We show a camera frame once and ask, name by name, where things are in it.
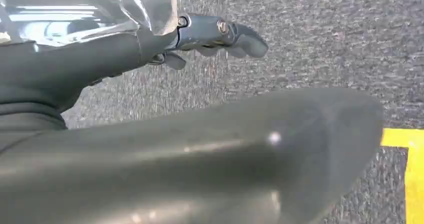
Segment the yellow painted line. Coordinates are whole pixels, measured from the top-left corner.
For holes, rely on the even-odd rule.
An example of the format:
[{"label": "yellow painted line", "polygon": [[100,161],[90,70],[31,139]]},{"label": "yellow painted line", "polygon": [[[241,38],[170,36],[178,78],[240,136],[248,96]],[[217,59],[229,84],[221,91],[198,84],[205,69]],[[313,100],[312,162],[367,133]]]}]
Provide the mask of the yellow painted line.
[{"label": "yellow painted line", "polygon": [[406,224],[424,224],[424,129],[384,129],[381,145],[408,148]]}]

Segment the gray asphalt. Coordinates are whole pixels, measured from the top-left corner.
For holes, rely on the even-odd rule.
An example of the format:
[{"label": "gray asphalt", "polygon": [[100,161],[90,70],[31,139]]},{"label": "gray asphalt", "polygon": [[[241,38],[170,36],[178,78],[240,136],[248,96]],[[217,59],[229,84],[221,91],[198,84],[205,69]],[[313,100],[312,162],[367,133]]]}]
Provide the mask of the gray asphalt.
[{"label": "gray asphalt", "polygon": [[[179,0],[258,30],[260,60],[187,53],[182,71],[146,67],[83,91],[65,114],[81,128],[141,120],[300,87],[346,87],[383,102],[387,127],[424,127],[423,0]],[[405,223],[407,150],[382,148],[323,224]]]}]

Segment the metal bolt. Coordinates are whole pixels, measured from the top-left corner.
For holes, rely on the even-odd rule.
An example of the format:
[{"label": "metal bolt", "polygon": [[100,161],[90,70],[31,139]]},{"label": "metal bolt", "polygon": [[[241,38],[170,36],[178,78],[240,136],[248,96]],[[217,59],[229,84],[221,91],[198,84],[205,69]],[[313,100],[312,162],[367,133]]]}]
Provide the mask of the metal bolt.
[{"label": "metal bolt", "polygon": [[228,23],[226,23],[223,20],[218,21],[218,30],[222,34],[227,34],[228,33]]},{"label": "metal bolt", "polygon": [[188,23],[189,22],[187,21],[187,19],[184,16],[180,16],[178,18],[178,27],[180,27],[180,28],[187,27]]}]

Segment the lever pivot bolt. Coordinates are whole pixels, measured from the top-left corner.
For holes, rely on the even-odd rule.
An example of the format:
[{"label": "lever pivot bolt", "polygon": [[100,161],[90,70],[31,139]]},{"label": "lever pivot bolt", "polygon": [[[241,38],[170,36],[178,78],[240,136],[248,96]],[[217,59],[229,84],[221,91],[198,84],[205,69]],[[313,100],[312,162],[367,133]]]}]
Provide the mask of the lever pivot bolt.
[{"label": "lever pivot bolt", "polygon": [[189,22],[187,21],[187,19],[184,16],[180,16],[178,18],[178,27],[185,28],[185,27],[187,27],[188,24],[189,24]]},{"label": "lever pivot bolt", "polygon": [[218,21],[218,30],[220,33],[222,34],[227,34],[228,33],[228,23],[226,21],[220,20]]}]

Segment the yellow road marking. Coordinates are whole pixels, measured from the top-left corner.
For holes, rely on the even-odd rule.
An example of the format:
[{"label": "yellow road marking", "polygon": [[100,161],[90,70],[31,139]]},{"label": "yellow road marking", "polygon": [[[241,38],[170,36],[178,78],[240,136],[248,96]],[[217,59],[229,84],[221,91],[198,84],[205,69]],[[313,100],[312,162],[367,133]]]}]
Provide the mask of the yellow road marking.
[{"label": "yellow road marking", "polygon": [[381,145],[408,148],[405,172],[406,224],[424,224],[424,130],[386,128]]}]

